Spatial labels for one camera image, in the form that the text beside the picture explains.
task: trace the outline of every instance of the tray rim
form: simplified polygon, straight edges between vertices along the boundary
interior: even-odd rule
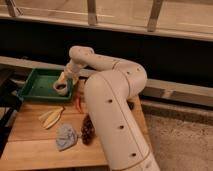
[[[72,92],[73,92],[73,83],[72,83],[72,79],[69,79],[68,81],[70,82],[69,85],[69,94],[68,96],[33,96],[33,95],[28,95],[28,94],[23,94],[24,90],[27,88],[28,86],[28,82],[30,81],[30,79],[32,78],[32,76],[35,74],[36,71],[39,70],[44,70],[44,71],[63,71],[61,69],[54,69],[54,68],[33,68],[31,73],[29,74],[25,85],[23,86],[23,88],[21,89],[21,93],[20,93],[20,97],[23,98],[23,100],[25,101],[48,101],[48,102],[69,102],[70,99],[72,98]]]

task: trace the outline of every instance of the crumpled cloth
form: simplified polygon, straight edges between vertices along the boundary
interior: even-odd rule
[[[59,151],[66,150],[77,143],[78,135],[70,124],[62,124],[57,132],[56,146]]]

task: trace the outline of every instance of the wooden table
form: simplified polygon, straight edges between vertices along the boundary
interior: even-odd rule
[[[82,87],[83,81],[79,83],[77,91],[82,92]],[[82,109],[84,113],[86,113],[87,109],[83,95],[81,99]],[[134,97],[130,101],[135,104],[133,115],[150,145],[140,100],[138,97]],[[65,106],[66,110],[56,125],[49,130],[45,130],[38,120],[38,117],[45,111],[58,108],[59,106]],[[1,157],[0,170],[31,170],[107,165],[98,137],[95,137],[89,146],[84,145],[81,139],[79,139],[74,147],[65,151],[59,152],[56,148],[55,139],[58,127],[62,123],[69,123],[77,132],[80,132],[84,117],[85,114],[80,114],[75,109],[73,102],[66,104],[24,102],[20,112],[17,114]]]

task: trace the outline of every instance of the yellow object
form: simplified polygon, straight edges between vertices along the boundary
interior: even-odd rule
[[[44,114],[39,116],[38,119],[42,121],[43,127],[45,129],[49,129],[60,119],[60,116],[63,110],[64,110],[64,107],[60,107],[59,109],[45,112]]]

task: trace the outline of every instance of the plastic tray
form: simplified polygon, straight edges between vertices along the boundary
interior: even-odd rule
[[[53,83],[59,78],[60,74],[61,70],[33,69],[21,91],[21,97],[24,100],[68,102],[72,97],[72,80],[68,81],[69,92],[66,96],[58,95],[53,89]]]

